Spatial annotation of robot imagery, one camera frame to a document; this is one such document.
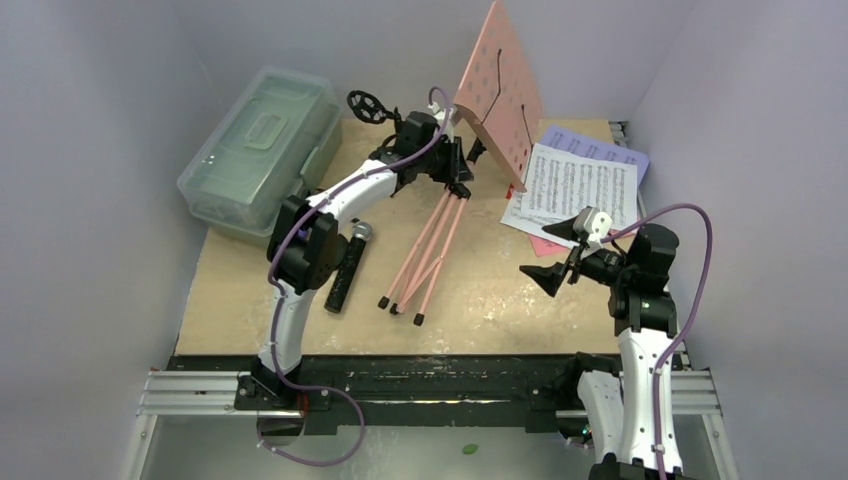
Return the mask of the clear green plastic storage box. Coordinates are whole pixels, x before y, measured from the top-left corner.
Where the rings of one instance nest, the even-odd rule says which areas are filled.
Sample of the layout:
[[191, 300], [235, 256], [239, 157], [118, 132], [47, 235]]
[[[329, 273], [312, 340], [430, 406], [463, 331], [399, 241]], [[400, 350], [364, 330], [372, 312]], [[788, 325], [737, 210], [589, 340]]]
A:
[[341, 117], [329, 80], [262, 68], [178, 178], [190, 214], [267, 243], [281, 202], [315, 190], [327, 172]]

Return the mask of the lavender sheet music page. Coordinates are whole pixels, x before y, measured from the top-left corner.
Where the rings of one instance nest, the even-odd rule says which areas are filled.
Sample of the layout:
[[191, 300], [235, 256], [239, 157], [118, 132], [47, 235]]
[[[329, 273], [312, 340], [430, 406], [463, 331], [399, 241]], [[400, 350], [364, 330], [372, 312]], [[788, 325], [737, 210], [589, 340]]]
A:
[[650, 166], [649, 157], [644, 153], [597, 140], [560, 126], [550, 126], [541, 136], [539, 143], [584, 158], [635, 165], [638, 185], [642, 183]]

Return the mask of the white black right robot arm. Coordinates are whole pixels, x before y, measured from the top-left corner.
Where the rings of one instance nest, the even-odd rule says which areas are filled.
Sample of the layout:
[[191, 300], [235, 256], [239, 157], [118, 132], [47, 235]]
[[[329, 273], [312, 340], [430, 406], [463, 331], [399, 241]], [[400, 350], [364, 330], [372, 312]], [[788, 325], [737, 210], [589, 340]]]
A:
[[546, 233], [574, 242], [567, 259], [520, 270], [550, 296], [582, 277], [610, 290], [620, 359], [578, 353], [553, 383], [587, 413], [596, 454], [590, 478], [680, 479], [671, 391], [677, 312], [667, 290], [679, 240], [664, 226], [646, 224], [621, 253], [601, 245], [611, 226], [595, 208], [547, 225]]

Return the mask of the black silver condenser microphone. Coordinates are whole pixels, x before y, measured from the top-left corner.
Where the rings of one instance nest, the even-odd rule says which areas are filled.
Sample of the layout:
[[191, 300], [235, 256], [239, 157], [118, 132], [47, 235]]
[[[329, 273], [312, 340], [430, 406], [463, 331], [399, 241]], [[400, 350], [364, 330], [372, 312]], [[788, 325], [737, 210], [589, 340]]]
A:
[[373, 227], [369, 223], [360, 220], [354, 222], [351, 239], [324, 303], [326, 311], [335, 314], [342, 311], [365, 248], [372, 236]]

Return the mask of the black tripod mic stand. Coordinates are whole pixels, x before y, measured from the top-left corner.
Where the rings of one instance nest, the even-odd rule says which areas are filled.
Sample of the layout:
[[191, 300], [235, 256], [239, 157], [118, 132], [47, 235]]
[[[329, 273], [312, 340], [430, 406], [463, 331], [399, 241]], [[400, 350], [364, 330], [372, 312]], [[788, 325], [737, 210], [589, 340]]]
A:
[[388, 109], [376, 96], [363, 90], [351, 90], [346, 97], [348, 108], [360, 121], [380, 125], [391, 121], [395, 132], [399, 132], [403, 117], [397, 107]]

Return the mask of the white sheet music page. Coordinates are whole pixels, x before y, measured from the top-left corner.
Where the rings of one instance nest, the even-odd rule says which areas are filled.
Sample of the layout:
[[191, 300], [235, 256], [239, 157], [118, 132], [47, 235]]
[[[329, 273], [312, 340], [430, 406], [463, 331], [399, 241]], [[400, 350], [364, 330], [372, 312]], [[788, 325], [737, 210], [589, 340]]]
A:
[[580, 157], [536, 144], [532, 150], [522, 194], [523, 213], [567, 220], [587, 207], [597, 207], [612, 218], [614, 230], [623, 229], [621, 168], [613, 162]]
[[545, 226], [559, 223], [560, 219], [523, 213], [521, 210], [522, 197], [523, 195], [520, 192], [512, 194], [501, 217], [502, 224], [563, 247], [572, 248], [576, 245], [574, 241], [557, 237], [543, 230]]

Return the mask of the pink music stand tripod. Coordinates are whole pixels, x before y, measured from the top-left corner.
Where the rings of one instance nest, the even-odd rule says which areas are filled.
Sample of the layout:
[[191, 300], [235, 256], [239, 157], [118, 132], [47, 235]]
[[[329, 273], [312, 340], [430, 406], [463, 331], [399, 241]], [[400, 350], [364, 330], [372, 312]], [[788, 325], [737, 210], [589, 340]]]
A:
[[467, 184], [473, 178], [473, 164], [487, 153], [514, 190], [526, 190], [524, 174], [543, 108], [538, 82], [500, 1], [490, 6], [453, 105], [449, 117], [466, 121], [475, 134], [474, 143], [466, 155], [461, 149], [456, 150], [458, 160], [448, 168], [447, 178], [442, 181], [443, 194], [378, 301], [380, 309], [398, 315], [422, 291], [413, 319], [416, 326], [424, 323], [438, 277], [470, 203]]

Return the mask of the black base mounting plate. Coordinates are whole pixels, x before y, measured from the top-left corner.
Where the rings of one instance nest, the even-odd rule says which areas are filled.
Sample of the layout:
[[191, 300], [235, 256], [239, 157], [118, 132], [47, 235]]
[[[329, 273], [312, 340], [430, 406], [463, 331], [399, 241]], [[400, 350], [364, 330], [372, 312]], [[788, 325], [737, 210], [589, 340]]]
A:
[[306, 355], [292, 386], [247, 355], [175, 355], [167, 371], [223, 373], [234, 410], [293, 416], [308, 435], [341, 426], [521, 428], [557, 431], [560, 411], [579, 411], [579, 376], [618, 374], [617, 355]]

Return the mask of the aluminium front frame rail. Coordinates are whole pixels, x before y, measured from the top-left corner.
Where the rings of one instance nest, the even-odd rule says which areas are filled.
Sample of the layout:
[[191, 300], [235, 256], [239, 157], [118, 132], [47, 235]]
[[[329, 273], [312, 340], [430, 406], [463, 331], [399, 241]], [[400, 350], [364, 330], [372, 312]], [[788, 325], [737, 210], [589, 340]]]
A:
[[[239, 404], [244, 389], [237, 371], [152, 371], [148, 374], [136, 410], [138, 417], [130, 457], [122, 476], [139, 479], [157, 421], [164, 417], [280, 417], [298, 419], [297, 409], [252, 408]], [[709, 371], [684, 370], [672, 374], [672, 404], [678, 415], [698, 417], [720, 479], [738, 479], [740, 473], [726, 437], [723, 412]]]

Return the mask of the pink sheet music page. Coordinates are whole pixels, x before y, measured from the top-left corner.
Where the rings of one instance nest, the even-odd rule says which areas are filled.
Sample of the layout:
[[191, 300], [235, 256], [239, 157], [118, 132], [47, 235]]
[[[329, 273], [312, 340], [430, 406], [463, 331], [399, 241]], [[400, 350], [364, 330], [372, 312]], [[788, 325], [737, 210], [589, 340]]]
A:
[[533, 228], [525, 226], [521, 228], [521, 231], [528, 234], [531, 248], [537, 257], [565, 253], [576, 245], [574, 241], [544, 232], [539, 226]]

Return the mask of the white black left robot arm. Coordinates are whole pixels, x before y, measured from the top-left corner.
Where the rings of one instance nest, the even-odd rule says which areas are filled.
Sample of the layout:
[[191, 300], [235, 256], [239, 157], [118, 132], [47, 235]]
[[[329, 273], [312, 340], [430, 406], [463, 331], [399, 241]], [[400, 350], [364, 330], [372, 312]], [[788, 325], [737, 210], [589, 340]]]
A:
[[285, 199], [268, 245], [268, 281], [276, 301], [269, 340], [251, 368], [259, 395], [272, 408], [297, 399], [298, 368], [309, 310], [317, 291], [340, 266], [345, 239], [342, 226], [428, 175], [447, 183], [462, 159], [452, 135], [454, 108], [413, 111], [396, 133], [373, 151], [353, 173], [326, 191]]

